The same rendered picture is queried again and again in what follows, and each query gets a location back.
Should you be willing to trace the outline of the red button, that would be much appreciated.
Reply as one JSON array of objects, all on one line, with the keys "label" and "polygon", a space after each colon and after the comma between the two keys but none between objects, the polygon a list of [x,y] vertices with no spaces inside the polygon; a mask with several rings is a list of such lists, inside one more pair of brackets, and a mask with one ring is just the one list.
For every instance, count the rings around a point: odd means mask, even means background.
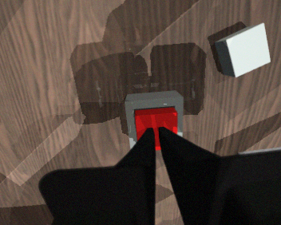
[{"label": "red button", "polygon": [[159,127],[183,137],[184,97],[176,90],[127,94],[125,111],[130,150],[147,128],[154,130],[156,150],[161,150]]}]

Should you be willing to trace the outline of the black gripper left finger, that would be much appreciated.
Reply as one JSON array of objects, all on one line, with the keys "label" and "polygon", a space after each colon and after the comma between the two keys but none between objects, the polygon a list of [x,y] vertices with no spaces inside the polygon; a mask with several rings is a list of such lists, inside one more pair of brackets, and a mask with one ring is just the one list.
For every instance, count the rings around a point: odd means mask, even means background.
[{"label": "black gripper left finger", "polygon": [[114,166],[58,169],[45,174],[38,184],[53,218],[61,211],[121,209],[135,211],[137,225],[155,225],[154,130],[147,128]]}]

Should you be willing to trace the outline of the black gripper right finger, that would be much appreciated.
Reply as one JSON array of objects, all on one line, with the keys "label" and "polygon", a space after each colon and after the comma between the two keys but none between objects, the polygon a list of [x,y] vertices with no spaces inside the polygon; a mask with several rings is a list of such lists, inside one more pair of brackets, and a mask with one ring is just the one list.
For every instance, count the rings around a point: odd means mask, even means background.
[{"label": "black gripper right finger", "polygon": [[281,149],[219,156],[166,127],[159,141],[184,225],[219,225],[232,185],[281,179]]}]

